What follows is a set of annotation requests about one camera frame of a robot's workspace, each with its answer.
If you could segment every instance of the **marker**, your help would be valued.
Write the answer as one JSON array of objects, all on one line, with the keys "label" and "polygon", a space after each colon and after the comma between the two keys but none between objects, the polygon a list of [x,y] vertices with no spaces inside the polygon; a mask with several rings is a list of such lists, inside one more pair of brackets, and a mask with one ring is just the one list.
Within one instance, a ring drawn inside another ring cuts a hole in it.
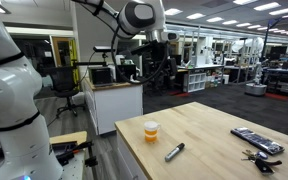
[{"label": "marker", "polygon": [[170,161],[177,153],[179,153],[183,148],[185,144],[181,143],[178,146],[176,146],[175,149],[173,149],[168,155],[165,156],[165,161],[168,162]]}]

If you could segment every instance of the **orange cup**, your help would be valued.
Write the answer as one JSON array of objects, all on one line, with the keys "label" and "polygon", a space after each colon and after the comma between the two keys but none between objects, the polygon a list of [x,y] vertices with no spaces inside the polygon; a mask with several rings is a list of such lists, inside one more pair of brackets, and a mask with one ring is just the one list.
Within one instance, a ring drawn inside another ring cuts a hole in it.
[{"label": "orange cup", "polygon": [[144,123],[145,141],[154,142],[157,139],[157,132],[161,125],[155,121],[147,121]]}]

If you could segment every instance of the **office chair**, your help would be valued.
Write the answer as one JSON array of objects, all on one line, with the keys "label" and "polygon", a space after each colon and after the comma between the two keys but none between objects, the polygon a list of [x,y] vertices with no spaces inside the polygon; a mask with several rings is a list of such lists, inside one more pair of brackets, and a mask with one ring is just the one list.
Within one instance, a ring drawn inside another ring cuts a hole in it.
[{"label": "office chair", "polygon": [[71,103],[71,97],[78,94],[79,91],[75,90],[77,84],[75,84],[73,79],[73,68],[70,66],[66,67],[56,67],[47,68],[44,71],[49,74],[53,83],[53,90],[55,90],[54,95],[59,98],[66,98],[67,104],[64,107],[57,109],[56,118],[64,111],[72,111],[74,116],[77,116],[75,108],[82,107],[85,110],[85,105],[75,105]]}]

